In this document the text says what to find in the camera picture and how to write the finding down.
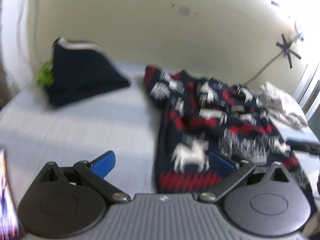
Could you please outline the navy red reindeer sweater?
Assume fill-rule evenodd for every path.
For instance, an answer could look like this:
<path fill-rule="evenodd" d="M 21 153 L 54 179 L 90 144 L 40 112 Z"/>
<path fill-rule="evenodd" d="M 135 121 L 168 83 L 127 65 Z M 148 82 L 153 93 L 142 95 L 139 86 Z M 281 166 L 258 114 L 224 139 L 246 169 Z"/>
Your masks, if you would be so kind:
<path fill-rule="evenodd" d="M 155 65 L 145 69 L 144 86 L 161 110 L 155 159 L 158 193 L 203 192 L 222 181 L 208 154 L 268 167 L 281 162 L 310 204 L 310 182 L 298 159 L 252 92 L 241 85 L 176 74 Z"/>

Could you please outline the striped blue bed sheet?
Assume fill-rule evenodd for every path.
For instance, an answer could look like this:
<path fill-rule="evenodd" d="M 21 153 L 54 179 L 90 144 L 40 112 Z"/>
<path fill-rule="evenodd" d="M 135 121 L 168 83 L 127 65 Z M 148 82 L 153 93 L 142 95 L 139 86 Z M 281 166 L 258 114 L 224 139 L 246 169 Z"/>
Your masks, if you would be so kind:
<path fill-rule="evenodd" d="M 248 160 L 203 192 L 158 193 L 161 110 L 144 86 L 53 108 L 36 87 L 1 112 L 10 189 L 24 239 L 304 239 L 314 210 L 287 168 Z M 90 162 L 107 151 L 114 169 Z"/>

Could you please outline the white crumpled garment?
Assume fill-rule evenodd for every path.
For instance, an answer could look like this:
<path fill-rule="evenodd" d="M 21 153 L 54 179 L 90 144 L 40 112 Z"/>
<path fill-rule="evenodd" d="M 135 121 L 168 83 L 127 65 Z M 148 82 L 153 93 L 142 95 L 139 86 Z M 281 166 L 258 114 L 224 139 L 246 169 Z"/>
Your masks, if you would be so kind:
<path fill-rule="evenodd" d="M 295 129 L 308 127 L 302 108 L 290 94 L 270 82 L 262 84 L 260 91 L 259 99 L 273 118 Z"/>

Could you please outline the folded navy white-striped sweater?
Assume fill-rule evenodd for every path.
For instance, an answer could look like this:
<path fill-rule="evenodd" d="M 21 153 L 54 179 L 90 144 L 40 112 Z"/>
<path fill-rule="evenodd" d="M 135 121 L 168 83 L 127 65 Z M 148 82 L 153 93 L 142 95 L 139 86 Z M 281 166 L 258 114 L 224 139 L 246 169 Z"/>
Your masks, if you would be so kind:
<path fill-rule="evenodd" d="M 62 36 L 53 43 L 52 74 L 46 91 L 54 107 L 131 86 L 96 43 Z"/>

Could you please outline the green garment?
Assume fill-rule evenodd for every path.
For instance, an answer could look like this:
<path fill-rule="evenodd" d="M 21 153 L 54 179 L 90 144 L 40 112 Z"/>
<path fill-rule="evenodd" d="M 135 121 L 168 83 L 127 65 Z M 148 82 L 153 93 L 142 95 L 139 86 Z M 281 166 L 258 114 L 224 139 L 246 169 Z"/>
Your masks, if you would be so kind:
<path fill-rule="evenodd" d="M 51 87 L 54 83 L 53 62 L 52 60 L 46 61 L 40 68 L 36 82 L 44 88 Z"/>

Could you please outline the smartphone in brown case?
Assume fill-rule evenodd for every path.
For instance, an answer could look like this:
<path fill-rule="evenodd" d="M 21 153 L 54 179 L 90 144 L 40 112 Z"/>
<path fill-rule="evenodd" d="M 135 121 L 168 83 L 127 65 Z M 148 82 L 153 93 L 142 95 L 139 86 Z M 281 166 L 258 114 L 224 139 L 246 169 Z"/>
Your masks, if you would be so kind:
<path fill-rule="evenodd" d="M 1 148 L 1 239 L 15 239 L 18 235 L 19 222 L 7 178 L 5 150 Z"/>

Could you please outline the aluminium window frame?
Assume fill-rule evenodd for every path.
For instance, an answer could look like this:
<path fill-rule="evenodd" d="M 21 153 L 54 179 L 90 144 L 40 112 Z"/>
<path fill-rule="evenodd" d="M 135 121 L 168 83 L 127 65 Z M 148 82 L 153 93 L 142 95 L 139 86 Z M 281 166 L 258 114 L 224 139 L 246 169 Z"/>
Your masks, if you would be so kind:
<path fill-rule="evenodd" d="M 319 108 L 319 62 L 307 64 L 293 98 L 309 121 Z"/>

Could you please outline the black tape cross on wall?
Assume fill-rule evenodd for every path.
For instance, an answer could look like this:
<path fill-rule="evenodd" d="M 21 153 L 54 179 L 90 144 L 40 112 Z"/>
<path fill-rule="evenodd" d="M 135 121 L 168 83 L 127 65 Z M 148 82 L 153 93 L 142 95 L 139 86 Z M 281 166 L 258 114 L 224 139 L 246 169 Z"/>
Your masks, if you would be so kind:
<path fill-rule="evenodd" d="M 293 65 L 292 65 L 291 55 L 295 56 L 298 60 L 301 60 L 302 57 L 291 49 L 293 42 L 287 41 L 284 33 L 281 34 L 281 39 L 282 39 L 282 43 L 276 42 L 276 46 L 281 49 L 285 58 L 288 60 L 289 68 L 292 69 Z"/>

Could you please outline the white wall socket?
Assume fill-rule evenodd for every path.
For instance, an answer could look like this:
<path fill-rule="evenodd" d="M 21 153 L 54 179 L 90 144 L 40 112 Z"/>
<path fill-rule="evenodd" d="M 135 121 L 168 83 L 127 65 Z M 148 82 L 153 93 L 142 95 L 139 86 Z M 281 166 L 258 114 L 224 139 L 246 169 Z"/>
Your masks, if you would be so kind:
<path fill-rule="evenodd" d="M 189 7 L 181 6 L 178 13 L 183 16 L 189 16 L 191 13 L 191 9 Z"/>

